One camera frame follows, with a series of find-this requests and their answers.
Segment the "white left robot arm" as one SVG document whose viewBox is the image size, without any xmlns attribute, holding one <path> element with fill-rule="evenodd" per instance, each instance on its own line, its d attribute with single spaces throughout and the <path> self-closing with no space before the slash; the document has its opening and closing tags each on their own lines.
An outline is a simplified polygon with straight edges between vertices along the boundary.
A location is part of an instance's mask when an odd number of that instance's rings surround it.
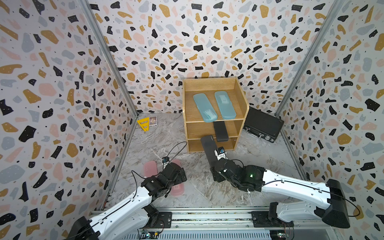
<svg viewBox="0 0 384 240">
<path fill-rule="evenodd" d="M 145 178 L 136 190 L 112 208 L 89 220 L 81 217 L 75 221 L 68 240 L 117 240 L 142 228 L 166 224 L 153 201 L 167 197 L 172 187 L 187 181 L 183 168 L 169 163 L 160 173 Z"/>
</svg>

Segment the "translucent blue pencil case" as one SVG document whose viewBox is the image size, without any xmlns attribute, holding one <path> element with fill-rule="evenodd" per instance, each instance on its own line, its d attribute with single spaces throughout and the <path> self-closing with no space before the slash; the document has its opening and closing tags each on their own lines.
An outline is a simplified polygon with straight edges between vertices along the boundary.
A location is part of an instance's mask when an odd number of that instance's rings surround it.
<svg viewBox="0 0 384 240">
<path fill-rule="evenodd" d="M 204 122 L 211 123 L 218 119 L 216 111 L 214 110 L 211 102 L 205 94 L 195 94 L 193 95 L 193 99 Z"/>
<path fill-rule="evenodd" d="M 235 119 L 237 114 L 228 93 L 226 91 L 215 92 L 215 98 L 222 118 L 224 120 Z"/>
</svg>

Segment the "black pencil case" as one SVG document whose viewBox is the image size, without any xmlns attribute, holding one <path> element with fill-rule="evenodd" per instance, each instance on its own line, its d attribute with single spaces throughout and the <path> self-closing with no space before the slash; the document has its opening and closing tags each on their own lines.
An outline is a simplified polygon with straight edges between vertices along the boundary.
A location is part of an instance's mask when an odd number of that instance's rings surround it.
<svg viewBox="0 0 384 240">
<path fill-rule="evenodd" d="M 227 142 L 229 140 L 229 135 L 227 132 L 226 124 L 223 121 L 213 122 L 215 135 L 217 142 Z"/>
<path fill-rule="evenodd" d="M 201 144 L 207 156 L 210 168 L 213 169 L 218 161 L 217 156 L 215 154 L 215 151 L 217 150 L 217 145 L 213 135 L 202 137 Z"/>
</svg>

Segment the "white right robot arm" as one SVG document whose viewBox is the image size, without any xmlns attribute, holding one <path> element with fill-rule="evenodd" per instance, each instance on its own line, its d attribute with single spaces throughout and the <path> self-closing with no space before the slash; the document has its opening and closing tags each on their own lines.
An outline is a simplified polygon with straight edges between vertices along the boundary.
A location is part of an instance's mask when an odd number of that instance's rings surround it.
<svg viewBox="0 0 384 240">
<path fill-rule="evenodd" d="M 227 159 L 225 154 L 209 157 L 208 162 L 216 182 L 228 181 L 234 188 L 247 193 L 273 193 L 298 200 L 290 204 L 270 203 L 271 222 L 321 220 L 339 229 L 351 226 L 347 199 L 337 180 L 316 183 L 283 176 L 254 165 L 241 167 L 236 160 Z"/>
</svg>

